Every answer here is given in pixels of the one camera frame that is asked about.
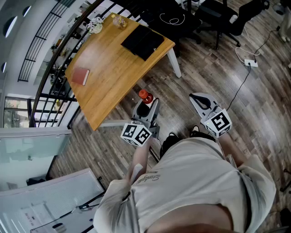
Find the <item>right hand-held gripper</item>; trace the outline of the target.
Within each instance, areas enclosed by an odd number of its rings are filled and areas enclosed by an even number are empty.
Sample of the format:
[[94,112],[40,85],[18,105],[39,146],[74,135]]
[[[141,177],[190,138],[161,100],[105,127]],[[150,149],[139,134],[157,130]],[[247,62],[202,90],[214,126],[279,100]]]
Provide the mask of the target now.
[[232,121],[226,109],[217,105],[217,100],[212,95],[201,92],[191,93],[189,99],[202,118],[202,125],[216,138],[221,137],[231,129]]

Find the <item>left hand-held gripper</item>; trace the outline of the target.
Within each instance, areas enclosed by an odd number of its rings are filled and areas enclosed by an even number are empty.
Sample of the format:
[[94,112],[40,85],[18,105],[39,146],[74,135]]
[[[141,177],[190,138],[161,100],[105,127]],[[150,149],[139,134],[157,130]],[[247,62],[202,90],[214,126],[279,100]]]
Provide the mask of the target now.
[[160,132],[160,126],[156,122],[160,111],[160,99],[156,98],[153,101],[148,117],[140,116],[142,104],[143,101],[139,100],[133,109],[132,118],[123,121],[120,135],[127,143],[138,147],[143,146],[151,137],[158,138]]

